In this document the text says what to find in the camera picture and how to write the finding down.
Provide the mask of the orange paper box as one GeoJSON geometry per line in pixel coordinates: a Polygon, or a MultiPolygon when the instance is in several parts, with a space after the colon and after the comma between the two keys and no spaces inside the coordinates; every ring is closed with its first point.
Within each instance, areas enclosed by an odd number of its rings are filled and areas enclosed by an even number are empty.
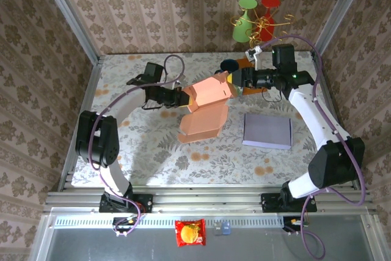
{"type": "Polygon", "coordinates": [[[237,96],[229,72],[217,73],[184,88],[190,97],[189,114],[180,123],[178,140],[188,144],[215,138],[227,121],[226,102],[237,96]]]}

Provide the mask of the white paper box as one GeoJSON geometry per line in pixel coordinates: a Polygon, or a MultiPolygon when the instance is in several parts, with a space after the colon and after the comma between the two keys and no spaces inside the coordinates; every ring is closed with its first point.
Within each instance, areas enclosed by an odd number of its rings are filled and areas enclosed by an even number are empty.
{"type": "Polygon", "coordinates": [[[292,140],[290,118],[250,113],[244,115],[243,145],[290,150],[292,140]]]}

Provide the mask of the dark blue mug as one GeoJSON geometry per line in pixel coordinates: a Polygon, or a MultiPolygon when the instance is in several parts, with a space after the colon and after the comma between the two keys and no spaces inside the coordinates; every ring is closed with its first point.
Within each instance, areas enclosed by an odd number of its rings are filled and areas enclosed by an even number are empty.
{"type": "Polygon", "coordinates": [[[239,69],[239,63],[234,59],[225,59],[220,63],[220,69],[223,72],[235,72],[239,69]]]}

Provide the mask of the orange wooden board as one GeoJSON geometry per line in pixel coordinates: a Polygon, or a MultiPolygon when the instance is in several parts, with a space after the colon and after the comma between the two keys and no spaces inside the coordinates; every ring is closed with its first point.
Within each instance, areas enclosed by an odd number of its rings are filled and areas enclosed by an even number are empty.
{"type": "MultiPolygon", "coordinates": [[[[249,62],[246,58],[242,58],[242,59],[237,59],[236,60],[238,65],[239,65],[239,69],[243,69],[243,68],[254,68],[255,65],[251,62],[249,62]]],[[[253,94],[260,94],[260,93],[264,93],[264,92],[267,92],[268,90],[264,87],[262,87],[261,89],[251,89],[251,88],[247,88],[247,87],[244,87],[243,88],[243,91],[242,91],[242,94],[243,95],[253,95],[253,94]]]]}

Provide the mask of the green goblet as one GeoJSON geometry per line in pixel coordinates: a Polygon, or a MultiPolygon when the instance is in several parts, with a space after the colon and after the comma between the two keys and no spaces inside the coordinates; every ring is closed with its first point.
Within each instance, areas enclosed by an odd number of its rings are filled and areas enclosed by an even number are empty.
{"type": "Polygon", "coordinates": [[[246,43],[250,40],[250,33],[253,21],[250,19],[249,11],[257,6],[256,0],[239,0],[239,7],[243,11],[241,15],[232,18],[233,39],[238,43],[246,43]]]}

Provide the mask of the floral table cover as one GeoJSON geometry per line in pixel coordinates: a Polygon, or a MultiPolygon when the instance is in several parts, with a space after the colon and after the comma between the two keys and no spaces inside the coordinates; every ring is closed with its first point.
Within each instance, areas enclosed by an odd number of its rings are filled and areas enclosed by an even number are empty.
{"type": "MultiPolygon", "coordinates": [[[[101,111],[126,90],[126,82],[148,62],[167,66],[166,79],[185,74],[184,85],[212,75],[226,59],[246,61],[243,53],[111,55],[103,59],[91,109],[101,111]]],[[[182,144],[177,135],[186,108],[136,109],[119,126],[119,166],[134,185],[281,185],[307,171],[316,145],[300,114],[276,90],[228,101],[221,133],[205,141],[182,144]],[[293,145],[288,150],[243,145],[247,113],[288,117],[293,145]]]]}

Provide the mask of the red goblet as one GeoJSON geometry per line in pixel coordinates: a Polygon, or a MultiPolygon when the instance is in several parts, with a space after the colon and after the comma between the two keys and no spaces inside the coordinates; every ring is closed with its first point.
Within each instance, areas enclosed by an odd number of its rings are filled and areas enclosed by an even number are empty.
{"type": "Polygon", "coordinates": [[[261,0],[261,4],[266,9],[266,12],[257,21],[257,40],[267,42],[273,38],[276,24],[273,19],[272,9],[277,9],[280,6],[280,0],[261,0]]]}

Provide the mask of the perforated metal strip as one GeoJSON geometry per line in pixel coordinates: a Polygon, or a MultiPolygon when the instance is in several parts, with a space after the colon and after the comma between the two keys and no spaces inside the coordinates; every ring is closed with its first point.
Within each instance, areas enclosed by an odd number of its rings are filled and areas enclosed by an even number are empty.
{"type": "MultiPolygon", "coordinates": [[[[170,229],[175,227],[175,221],[195,221],[196,217],[176,217],[168,215],[147,215],[140,220],[138,227],[141,229],[170,229]]],[[[216,223],[229,223],[231,228],[283,228],[282,216],[207,216],[205,224],[212,228],[216,223]]],[[[114,218],[103,215],[86,216],[58,216],[54,221],[54,228],[85,228],[85,229],[110,229],[113,227],[114,218]]]]}

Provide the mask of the red snack packet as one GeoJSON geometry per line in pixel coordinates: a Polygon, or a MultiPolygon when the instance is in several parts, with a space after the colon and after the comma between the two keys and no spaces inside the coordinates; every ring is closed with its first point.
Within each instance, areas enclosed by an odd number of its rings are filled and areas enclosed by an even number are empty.
{"type": "Polygon", "coordinates": [[[175,236],[178,247],[206,245],[205,219],[195,221],[175,221],[175,236]]]}

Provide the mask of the grey metal shelf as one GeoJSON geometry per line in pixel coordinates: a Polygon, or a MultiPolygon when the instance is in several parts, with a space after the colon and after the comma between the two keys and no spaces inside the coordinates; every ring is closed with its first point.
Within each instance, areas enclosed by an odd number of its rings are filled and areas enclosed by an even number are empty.
{"type": "Polygon", "coordinates": [[[376,215],[310,216],[305,235],[282,228],[231,228],[215,236],[206,227],[206,245],[178,247],[175,227],[136,228],[127,236],[110,229],[56,229],[58,216],[86,216],[80,208],[52,209],[41,218],[28,261],[391,261],[376,215]]]}

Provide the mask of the aluminium side rail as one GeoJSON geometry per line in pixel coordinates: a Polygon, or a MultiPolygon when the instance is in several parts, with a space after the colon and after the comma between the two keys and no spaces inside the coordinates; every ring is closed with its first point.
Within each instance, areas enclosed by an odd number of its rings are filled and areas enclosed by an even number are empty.
{"type": "MultiPolygon", "coordinates": [[[[85,110],[90,110],[91,105],[93,103],[93,98],[95,96],[95,91],[97,88],[97,84],[100,78],[100,72],[102,68],[103,59],[100,59],[96,65],[93,66],[88,85],[86,87],[86,91],[84,94],[84,98],[80,107],[80,114],[85,110]]],[[[65,159],[64,168],[62,170],[61,177],[59,179],[59,184],[57,186],[57,192],[62,192],[65,189],[67,177],[74,170],[75,165],[78,161],[78,154],[75,151],[76,145],[76,137],[77,137],[77,129],[78,129],[79,118],[76,119],[75,130],[73,132],[73,136],[71,138],[70,146],[68,148],[68,153],[65,159]]]]}
{"type": "Polygon", "coordinates": [[[365,144],[361,138],[352,137],[338,121],[334,97],[323,73],[323,63],[316,52],[311,52],[316,68],[316,81],[323,92],[318,98],[314,92],[312,101],[315,116],[309,126],[318,151],[309,164],[309,177],[319,189],[362,178],[365,144]]]}

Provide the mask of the aluminium frame post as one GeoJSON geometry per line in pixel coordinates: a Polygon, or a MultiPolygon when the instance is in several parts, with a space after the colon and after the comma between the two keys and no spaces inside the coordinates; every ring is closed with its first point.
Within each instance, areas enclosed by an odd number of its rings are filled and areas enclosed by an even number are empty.
{"type": "Polygon", "coordinates": [[[325,52],[352,3],[353,0],[338,0],[336,2],[320,36],[318,37],[318,40],[315,43],[315,47],[320,54],[325,52]]]}
{"type": "Polygon", "coordinates": [[[100,55],[97,53],[92,42],[90,41],[89,36],[87,35],[86,30],[83,28],[81,20],[78,18],[70,0],[54,0],[54,2],[62,12],[67,23],[70,25],[71,30],[78,39],[92,65],[96,66],[99,62],[100,55]]]}

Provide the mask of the aluminium front rail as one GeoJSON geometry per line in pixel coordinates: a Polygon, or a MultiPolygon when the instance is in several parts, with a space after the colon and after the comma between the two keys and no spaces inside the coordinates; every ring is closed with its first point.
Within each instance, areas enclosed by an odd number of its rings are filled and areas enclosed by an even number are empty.
{"type": "MultiPolygon", "coordinates": [[[[151,194],[152,212],[181,215],[260,215],[263,213],[264,194],[280,194],[279,186],[231,185],[231,186],[134,186],[136,194],[151,194]]],[[[71,210],[80,208],[95,213],[98,211],[101,188],[65,188],[50,192],[44,212],[52,209],[71,210]]],[[[361,206],[353,206],[335,193],[315,196],[317,212],[321,215],[361,215],[376,213],[376,204],[367,195],[361,206]]]]}

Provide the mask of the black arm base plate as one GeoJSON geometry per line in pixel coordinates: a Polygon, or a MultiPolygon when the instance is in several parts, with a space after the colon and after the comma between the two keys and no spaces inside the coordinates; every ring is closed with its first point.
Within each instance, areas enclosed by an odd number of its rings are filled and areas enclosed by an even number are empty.
{"type": "MultiPolygon", "coordinates": [[[[131,200],[135,202],[141,213],[151,213],[153,206],[152,194],[133,194],[131,200]]],[[[109,193],[103,193],[99,205],[100,213],[137,213],[136,207],[128,201],[122,200],[109,193]]]]}
{"type": "Polygon", "coordinates": [[[299,213],[302,211],[306,198],[292,198],[279,193],[261,194],[262,211],[265,213],[299,213]]]}

